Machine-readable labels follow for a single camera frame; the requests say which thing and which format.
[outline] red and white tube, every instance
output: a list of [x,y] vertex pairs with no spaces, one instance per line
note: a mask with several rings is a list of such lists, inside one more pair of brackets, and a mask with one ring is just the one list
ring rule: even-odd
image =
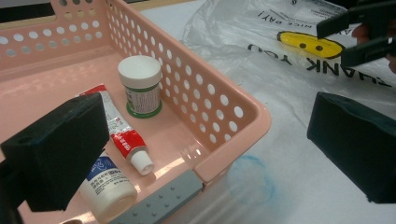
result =
[[147,146],[140,134],[132,128],[121,116],[120,112],[111,101],[110,95],[104,84],[77,95],[99,92],[102,95],[105,107],[108,132],[111,139],[125,160],[131,164],[141,175],[151,173],[154,164],[147,153]]

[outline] basket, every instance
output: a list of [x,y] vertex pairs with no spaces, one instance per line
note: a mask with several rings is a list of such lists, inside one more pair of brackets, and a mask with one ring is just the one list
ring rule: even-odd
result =
[[[106,146],[137,189],[139,203],[189,170],[212,183],[268,132],[270,116],[261,103],[123,1],[51,5],[54,21],[0,30],[1,141],[105,83],[155,164],[152,175],[140,176],[111,142]],[[133,118],[125,108],[117,66],[136,54],[156,58],[163,70],[163,110],[151,119]],[[78,194],[64,212],[32,213],[26,203],[20,211],[25,223],[92,219]]]

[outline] plastic bag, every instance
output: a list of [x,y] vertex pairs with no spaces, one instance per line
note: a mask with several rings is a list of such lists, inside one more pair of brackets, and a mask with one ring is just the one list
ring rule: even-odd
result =
[[272,127],[195,203],[190,223],[396,221],[395,204],[368,203],[306,138],[318,91],[396,119],[396,75],[386,59],[340,65],[336,45],[356,45],[353,27],[327,38],[333,51],[310,39],[319,21],[344,11],[320,0],[208,0],[193,15],[182,42],[265,104]]

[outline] blue circle mark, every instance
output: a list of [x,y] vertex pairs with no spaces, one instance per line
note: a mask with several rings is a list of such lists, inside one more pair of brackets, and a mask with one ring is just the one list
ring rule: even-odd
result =
[[226,183],[238,202],[250,205],[270,202],[276,191],[264,163],[251,155],[243,155],[233,163]]

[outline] blue label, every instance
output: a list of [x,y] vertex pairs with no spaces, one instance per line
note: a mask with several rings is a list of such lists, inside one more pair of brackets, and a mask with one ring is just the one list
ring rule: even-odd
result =
[[113,168],[117,169],[117,166],[109,157],[99,157],[91,168],[91,172],[88,174],[87,180],[90,181],[102,172]]

